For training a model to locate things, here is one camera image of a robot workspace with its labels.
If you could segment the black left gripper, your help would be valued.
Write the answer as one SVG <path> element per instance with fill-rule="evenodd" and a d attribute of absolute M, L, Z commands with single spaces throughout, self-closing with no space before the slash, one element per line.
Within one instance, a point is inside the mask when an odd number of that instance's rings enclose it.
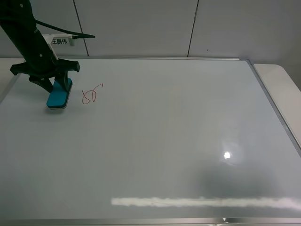
<path fill-rule="evenodd" d="M 17 49 L 25 62 L 11 66 L 10 71 L 14 75 L 23 73 L 34 76 L 29 77 L 29 81 L 42 87 L 48 93 L 53 90 L 53 85 L 48 78 L 54 78 L 64 91 L 69 91 L 68 71 L 79 72 L 79 62 L 56 58 L 49 47 L 19 47 Z"/>

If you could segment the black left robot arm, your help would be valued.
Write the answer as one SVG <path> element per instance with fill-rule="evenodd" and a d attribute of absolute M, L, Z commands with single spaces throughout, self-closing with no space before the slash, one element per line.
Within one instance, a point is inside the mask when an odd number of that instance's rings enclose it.
<path fill-rule="evenodd" d="M 29 81 L 52 92 L 50 78 L 54 78 L 62 90 L 69 92 L 68 71 L 80 71 L 77 61 L 59 59 L 37 28 L 37 22 L 28 0 L 2 0 L 0 2 L 0 26 L 24 57 L 25 62 L 12 65 L 14 75 L 29 75 Z"/>

